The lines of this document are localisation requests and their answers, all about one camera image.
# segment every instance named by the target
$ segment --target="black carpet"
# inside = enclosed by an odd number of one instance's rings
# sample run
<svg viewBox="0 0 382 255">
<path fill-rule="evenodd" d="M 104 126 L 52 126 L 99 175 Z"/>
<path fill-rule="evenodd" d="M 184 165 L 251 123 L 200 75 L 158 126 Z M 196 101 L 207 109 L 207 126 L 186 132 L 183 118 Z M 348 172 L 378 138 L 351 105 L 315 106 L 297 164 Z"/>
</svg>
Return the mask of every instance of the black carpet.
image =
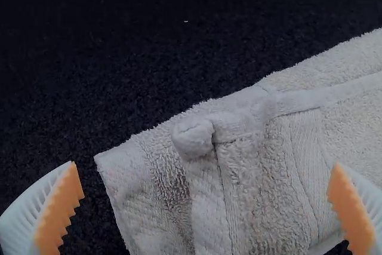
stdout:
<svg viewBox="0 0 382 255">
<path fill-rule="evenodd" d="M 382 26 L 382 0 L 1 0 L 0 212 L 68 160 L 62 254 L 128 254 L 93 156 Z M 346 243 L 330 254 L 350 254 Z"/>
</svg>

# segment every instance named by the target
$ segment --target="terry cloth towel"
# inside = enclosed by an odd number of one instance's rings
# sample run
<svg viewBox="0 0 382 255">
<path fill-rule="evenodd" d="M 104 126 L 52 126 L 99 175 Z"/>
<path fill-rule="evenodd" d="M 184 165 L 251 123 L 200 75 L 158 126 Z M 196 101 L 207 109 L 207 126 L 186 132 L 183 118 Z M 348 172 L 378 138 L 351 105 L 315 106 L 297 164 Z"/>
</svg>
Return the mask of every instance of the terry cloth towel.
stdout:
<svg viewBox="0 0 382 255">
<path fill-rule="evenodd" d="M 98 154 L 130 253 L 324 254 L 333 162 L 382 187 L 382 30 Z"/>
</svg>

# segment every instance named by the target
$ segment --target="gray towel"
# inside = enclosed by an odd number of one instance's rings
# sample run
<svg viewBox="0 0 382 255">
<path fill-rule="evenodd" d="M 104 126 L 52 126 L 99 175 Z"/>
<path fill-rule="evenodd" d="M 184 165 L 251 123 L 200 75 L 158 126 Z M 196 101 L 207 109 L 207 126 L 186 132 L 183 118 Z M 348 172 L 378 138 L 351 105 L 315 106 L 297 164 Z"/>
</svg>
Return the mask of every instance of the gray towel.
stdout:
<svg viewBox="0 0 382 255">
<path fill-rule="evenodd" d="M 324 254 L 332 163 L 382 186 L 382 30 L 95 157 L 131 254 Z"/>
</svg>

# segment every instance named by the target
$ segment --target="towel fold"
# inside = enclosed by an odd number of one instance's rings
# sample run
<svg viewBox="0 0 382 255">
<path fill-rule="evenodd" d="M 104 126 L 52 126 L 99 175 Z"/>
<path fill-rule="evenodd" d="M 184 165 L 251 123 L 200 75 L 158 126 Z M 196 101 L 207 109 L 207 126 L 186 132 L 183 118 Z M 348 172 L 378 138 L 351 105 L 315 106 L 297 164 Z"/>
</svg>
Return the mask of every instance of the towel fold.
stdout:
<svg viewBox="0 0 382 255">
<path fill-rule="evenodd" d="M 333 162 L 382 186 L 382 30 L 95 156 L 131 254 L 307 254 Z"/>
</svg>

